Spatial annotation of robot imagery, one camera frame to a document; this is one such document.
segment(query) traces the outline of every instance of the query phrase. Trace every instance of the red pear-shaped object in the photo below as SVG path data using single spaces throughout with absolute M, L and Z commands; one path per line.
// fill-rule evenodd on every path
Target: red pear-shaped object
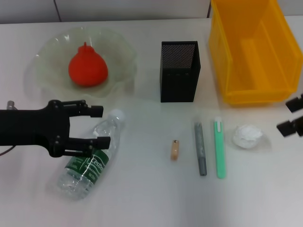
M 103 83 L 108 77 L 105 61 L 91 46 L 78 48 L 78 53 L 72 58 L 68 73 L 74 83 L 83 87 L 92 87 Z

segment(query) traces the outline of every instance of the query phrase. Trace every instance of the yellow storage box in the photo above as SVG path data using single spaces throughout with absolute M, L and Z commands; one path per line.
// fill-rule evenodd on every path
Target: yellow storage box
M 225 102 L 272 103 L 297 90 L 303 56 L 276 0 L 211 0 L 209 48 Z

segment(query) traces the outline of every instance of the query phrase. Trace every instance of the white tabletop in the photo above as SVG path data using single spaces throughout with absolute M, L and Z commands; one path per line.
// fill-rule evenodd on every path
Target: white tabletop
M 303 49 L 303 17 L 287 17 Z M 303 139 L 284 139 L 276 125 L 293 119 L 284 104 L 235 109 L 217 93 L 207 40 L 210 19 L 0 25 L 0 106 L 38 109 L 48 100 L 25 76 L 28 65 L 54 35 L 81 25 L 108 26 L 138 52 L 132 92 L 105 106 L 122 109 L 127 125 L 112 166 L 92 194 L 70 202 L 53 192 L 67 158 L 51 158 L 38 146 L 16 147 L 0 157 L 1 226 L 71 227 L 285 227 L 302 226 Z M 197 40 L 201 73 L 193 103 L 160 103 L 161 41 Z M 227 177 L 216 177 L 212 119 L 224 121 Z M 206 177 L 200 177 L 191 121 L 204 124 Z M 73 118 L 80 136 L 98 120 Z M 260 127 L 268 140 L 245 151 L 230 142 L 239 124 Z M 177 162 L 169 158 L 180 141 Z

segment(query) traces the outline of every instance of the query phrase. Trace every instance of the black mesh pen holder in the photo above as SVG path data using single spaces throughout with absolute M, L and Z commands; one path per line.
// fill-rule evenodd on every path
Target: black mesh pen holder
M 162 42 L 161 102 L 193 102 L 200 69 L 197 41 Z

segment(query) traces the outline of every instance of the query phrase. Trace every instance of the small cork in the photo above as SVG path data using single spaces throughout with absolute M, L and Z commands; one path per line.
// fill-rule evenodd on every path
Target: small cork
M 176 161 L 179 156 L 179 140 L 173 140 L 171 145 L 170 159 Z

